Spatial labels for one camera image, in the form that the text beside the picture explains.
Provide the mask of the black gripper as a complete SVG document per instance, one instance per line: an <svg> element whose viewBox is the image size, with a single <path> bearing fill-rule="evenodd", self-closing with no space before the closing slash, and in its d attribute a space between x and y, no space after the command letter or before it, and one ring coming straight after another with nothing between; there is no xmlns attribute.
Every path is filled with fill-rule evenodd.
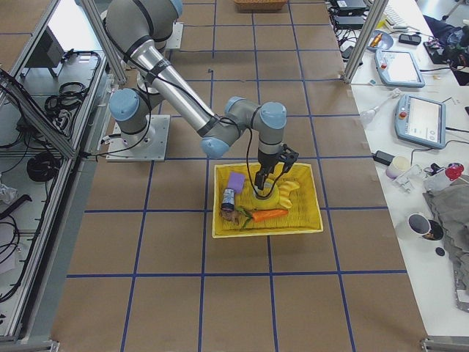
<svg viewBox="0 0 469 352"><path fill-rule="evenodd" d="M273 181L270 174L273 173L276 164L281 160L282 151L276 153L265 153L258 149L259 170L255 174L254 185L258 190L272 188Z"/></svg>

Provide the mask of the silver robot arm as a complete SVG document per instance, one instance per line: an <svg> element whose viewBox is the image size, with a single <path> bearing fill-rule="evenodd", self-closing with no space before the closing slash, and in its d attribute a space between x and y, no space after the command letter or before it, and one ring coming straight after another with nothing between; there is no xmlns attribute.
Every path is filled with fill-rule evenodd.
<svg viewBox="0 0 469 352"><path fill-rule="evenodd" d="M166 41L181 14L181 1L112 1L103 27L124 61L139 71L142 92L167 100L200 135L208 157L223 156L246 129L257 131L260 168L254 185L262 190L276 164L287 162L288 148L283 142L287 110L278 102L259 105L232 97L224 117L215 115L164 56Z"/></svg>

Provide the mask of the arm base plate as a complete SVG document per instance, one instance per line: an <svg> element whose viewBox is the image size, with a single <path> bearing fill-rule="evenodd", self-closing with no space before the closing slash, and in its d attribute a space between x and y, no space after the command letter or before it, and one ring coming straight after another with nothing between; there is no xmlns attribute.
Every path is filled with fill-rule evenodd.
<svg viewBox="0 0 469 352"><path fill-rule="evenodd" d="M182 46L182 35L184 30L183 22L174 22L172 27L172 33L169 38L166 40L166 50L175 50L178 51Z"/></svg>
<svg viewBox="0 0 469 352"><path fill-rule="evenodd" d="M170 116L152 114L146 116L149 128L142 132L129 135L121 132L118 122L114 123L114 134L117 138L110 140L106 159L110 162L163 162L166 158L167 141L170 127Z"/></svg>

